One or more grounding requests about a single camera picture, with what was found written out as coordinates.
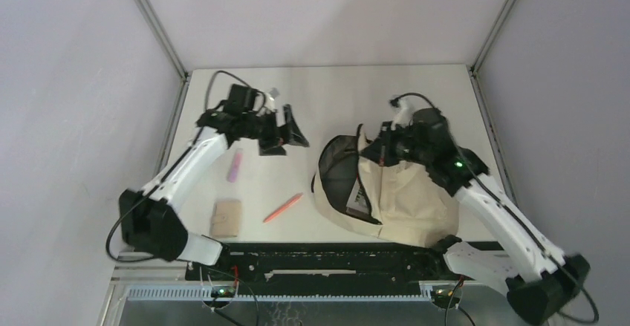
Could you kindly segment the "orange pen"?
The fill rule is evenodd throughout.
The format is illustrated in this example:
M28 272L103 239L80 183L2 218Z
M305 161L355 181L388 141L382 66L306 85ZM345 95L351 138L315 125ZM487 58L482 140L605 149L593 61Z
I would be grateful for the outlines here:
M275 209L274 211L272 211L264 220L263 223L266 224L268 222L271 222L273 219L277 218L279 215L281 215L284 211L286 211L287 209L289 209L290 207L292 207L292 205L294 205L295 203L297 203L303 196L304 194L302 192L295 194L294 196L292 196L291 198L289 198L287 201L285 201L281 206L279 206L277 209Z

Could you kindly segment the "pink highlighter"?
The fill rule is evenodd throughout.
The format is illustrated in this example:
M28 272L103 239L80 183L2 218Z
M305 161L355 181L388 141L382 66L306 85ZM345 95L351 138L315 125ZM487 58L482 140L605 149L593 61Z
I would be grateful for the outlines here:
M240 165L243 159L243 150L241 148L236 149L231 164L230 164L230 168L229 171L227 173L227 181L230 183L235 183L238 179L238 173L239 173L239 169L240 169Z

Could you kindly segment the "cream canvas student bag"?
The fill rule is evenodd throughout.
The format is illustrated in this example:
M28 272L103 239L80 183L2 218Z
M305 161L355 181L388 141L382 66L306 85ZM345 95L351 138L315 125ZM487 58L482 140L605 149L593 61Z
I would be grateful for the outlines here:
M353 135L337 135L321 151L311 191L318 213L331 223L358 235L430 248L457 235L459 206L433 184L425 168L402 161L381 166L371 160L374 141L362 126ZM360 182L371 216L346 212L355 180Z

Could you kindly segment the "white Singularity palm magazine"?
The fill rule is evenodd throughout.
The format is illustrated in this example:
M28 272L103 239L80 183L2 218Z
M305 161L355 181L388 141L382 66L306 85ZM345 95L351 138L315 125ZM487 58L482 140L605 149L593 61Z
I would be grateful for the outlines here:
M355 180L348 196L348 200L346 202L346 212L350 215L356 216L357 218L367 218L371 216L365 192L358 180Z

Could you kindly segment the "tan small wallet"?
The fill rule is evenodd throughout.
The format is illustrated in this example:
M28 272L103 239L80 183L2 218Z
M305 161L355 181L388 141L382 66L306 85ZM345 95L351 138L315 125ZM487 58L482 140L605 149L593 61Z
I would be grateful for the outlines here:
M242 203L238 200L218 201L210 219L213 238L236 238L241 227Z

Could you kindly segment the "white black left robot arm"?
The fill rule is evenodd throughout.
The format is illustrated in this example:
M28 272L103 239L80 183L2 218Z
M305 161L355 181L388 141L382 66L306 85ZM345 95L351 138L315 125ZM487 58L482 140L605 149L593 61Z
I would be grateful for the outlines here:
M126 189L118 200L119 219L111 228L121 231L125 244L147 254L146 259L203 264L215 279L227 277L233 264L224 245L190 232L179 218L189 193L211 165L241 139L255 140L261 156L282 156L285 146L307 148L291 105L284 104L283 125L277 122L272 95L234 84L227 98L206 109L183 153L141 189Z

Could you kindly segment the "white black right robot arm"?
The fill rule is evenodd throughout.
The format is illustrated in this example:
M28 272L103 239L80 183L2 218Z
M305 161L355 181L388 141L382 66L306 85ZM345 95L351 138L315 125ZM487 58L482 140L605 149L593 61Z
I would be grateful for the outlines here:
M424 168L431 184L471 211L508 256L508 271L476 258L465 241L452 243L429 258L438 278L453 273L469 276L507 298L529 325L542 325L579 294L591 270L586 258L569 255L547 239L501 190L484 161L458 145L449 122L437 108L423 108L409 119L385 121L373 142L381 163L414 163Z

